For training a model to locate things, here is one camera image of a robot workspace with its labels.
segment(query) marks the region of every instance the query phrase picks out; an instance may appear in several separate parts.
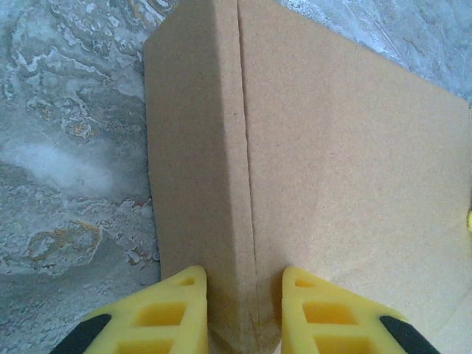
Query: marble floor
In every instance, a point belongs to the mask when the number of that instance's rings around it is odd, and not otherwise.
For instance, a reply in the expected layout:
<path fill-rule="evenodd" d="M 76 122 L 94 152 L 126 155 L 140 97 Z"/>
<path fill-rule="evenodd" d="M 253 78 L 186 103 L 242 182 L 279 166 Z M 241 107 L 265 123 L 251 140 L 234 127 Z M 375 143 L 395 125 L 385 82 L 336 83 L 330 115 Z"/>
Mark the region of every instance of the marble floor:
<path fill-rule="evenodd" d="M 176 2 L 0 0 L 0 353 L 159 279 L 142 44 Z M 280 2 L 472 102 L 469 0 Z"/>

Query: floor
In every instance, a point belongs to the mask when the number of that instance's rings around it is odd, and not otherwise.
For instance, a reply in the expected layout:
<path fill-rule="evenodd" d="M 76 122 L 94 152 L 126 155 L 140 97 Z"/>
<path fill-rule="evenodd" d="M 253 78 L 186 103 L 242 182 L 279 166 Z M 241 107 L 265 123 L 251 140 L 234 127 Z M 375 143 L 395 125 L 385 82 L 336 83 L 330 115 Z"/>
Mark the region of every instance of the floor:
<path fill-rule="evenodd" d="M 0 353 L 158 281 L 142 44 L 176 2 L 0 0 Z M 472 102 L 469 0 L 280 2 Z"/>

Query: cardboard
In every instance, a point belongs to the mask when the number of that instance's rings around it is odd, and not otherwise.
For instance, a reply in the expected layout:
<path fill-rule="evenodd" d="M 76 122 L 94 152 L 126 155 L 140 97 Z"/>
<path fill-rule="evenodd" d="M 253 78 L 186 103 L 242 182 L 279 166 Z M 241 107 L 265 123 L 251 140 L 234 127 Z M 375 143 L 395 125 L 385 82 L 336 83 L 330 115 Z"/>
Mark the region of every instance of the cardboard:
<path fill-rule="evenodd" d="M 162 276 L 202 265 L 216 353 L 272 353 L 299 266 L 471 349 L 468 104 L 271 0 L 186 0 L 145 43 Z"/>

